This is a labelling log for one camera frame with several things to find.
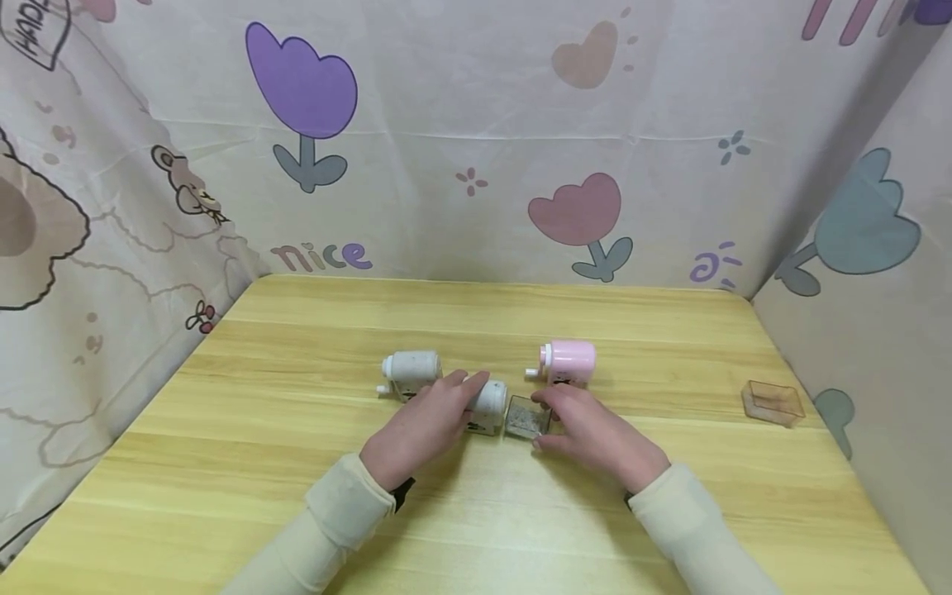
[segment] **printed fabric wall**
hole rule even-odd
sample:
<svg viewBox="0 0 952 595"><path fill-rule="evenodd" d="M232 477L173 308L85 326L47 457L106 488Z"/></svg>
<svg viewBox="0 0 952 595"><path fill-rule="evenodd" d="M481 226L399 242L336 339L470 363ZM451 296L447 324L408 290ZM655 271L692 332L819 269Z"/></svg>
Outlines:
<svg viewBox="0 0 952 595"><path fill-rule="evenodd" d="M934 593L952 593L952 34L754 306Z"/></svg>
<svg viewBox="0 0 952 595"><path fill-rule="evenodd" d="M950 18L0 0L0 562L269 270L753 296Z"/></svg>

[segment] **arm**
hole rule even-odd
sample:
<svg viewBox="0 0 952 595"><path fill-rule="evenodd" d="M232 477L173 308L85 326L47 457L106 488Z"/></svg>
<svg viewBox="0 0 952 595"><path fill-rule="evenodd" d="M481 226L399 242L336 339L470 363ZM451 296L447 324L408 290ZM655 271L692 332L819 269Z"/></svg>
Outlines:
<svg viewBox="0 0 952 595"><path fill-rule="evenodd" d="M396 510L357 454L344 456L305 497L307 506L232 579L222 595L324 590L347 556Z"/></svg>
<svg viewBox="0 0 952 595"><path fill-rule="evenodd" d="M781 593L686 466L673 466L658 445L587 390L556 385L536 392L532 400L551 407L565 427L564 435L538 436L533 445L617 478L629 492L628 507L693 595Z"/></svg>
<svg viewBox="0 0 952 595"><path fill-rule="evenodd" d="M724 524L721 509L686 466L675 464L628 507L693 595L780 595Z"/></svg>
<svg viewBox="0 0 952 595"><path fill-rule="evenodd" d="M347 556L400 508L416 469L459 440L470 418L466 407L488 379L487 372L467 378L456 370L421 390L367 440L359 456L344 456L307 491L305 510L221 595L323 592Z"/></svg>

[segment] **hand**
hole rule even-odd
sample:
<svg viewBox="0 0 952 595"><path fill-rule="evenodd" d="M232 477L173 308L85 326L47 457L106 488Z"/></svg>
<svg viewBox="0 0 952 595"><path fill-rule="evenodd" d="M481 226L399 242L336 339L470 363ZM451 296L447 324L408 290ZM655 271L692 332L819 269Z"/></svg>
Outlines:
<svg viewBox="0 0 952 595"><path fill-rule="evenodd" d="M663 450L587 390L559 384L536 391L532 400L550 407L565 427L564 435L537 436L532 445L541 451L560 452L606 471L633 494L671 466Z"/></svg>
<svg viewBox="0 0 952 595"><path fill-rule="evenodd" d="M469 401L487 380L489 372L467 378L458 369L432 387L424 387L367 440L360 459L370 477L393 491L418 468L449 450L469 423Z"/></svg>

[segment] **cream sleeve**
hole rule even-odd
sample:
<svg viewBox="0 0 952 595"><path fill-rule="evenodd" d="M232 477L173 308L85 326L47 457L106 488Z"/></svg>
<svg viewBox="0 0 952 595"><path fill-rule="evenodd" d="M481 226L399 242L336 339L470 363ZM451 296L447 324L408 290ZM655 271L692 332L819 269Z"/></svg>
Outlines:
<svg viewBox="0 0 952 595"><path fill-rule="evenodd" d="M357 454L344 456L305 496L307 507L246 565L222 595L306 595L330 580L396 508Z"/></svg>
<svg viewBox="0 0 952 595"><path fill-rule="evenodd" d="M780 589L744 551L721 509L698 478L675 464L628 507L692 595L779 595Z"/></svg>

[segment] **wooden table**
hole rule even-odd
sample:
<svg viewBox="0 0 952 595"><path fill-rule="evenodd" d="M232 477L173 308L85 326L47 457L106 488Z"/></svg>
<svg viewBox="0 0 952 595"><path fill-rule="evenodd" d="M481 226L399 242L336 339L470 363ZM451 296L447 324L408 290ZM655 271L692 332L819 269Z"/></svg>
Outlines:
<svg viewBox="0 0 952 595"><path fill-rule="evenodd" d="M792 430L744 417L747 380L805 395L744 300L303 276L245 293L0 592L217 593L397 408L374 394L387 354L437 349L446 371L483 367L527 395L551 338L595 344L593 392L698 473L784 593L927 592L808 400ZM686 592L617 487L530 450L468 435L327 592Z"/></svg>

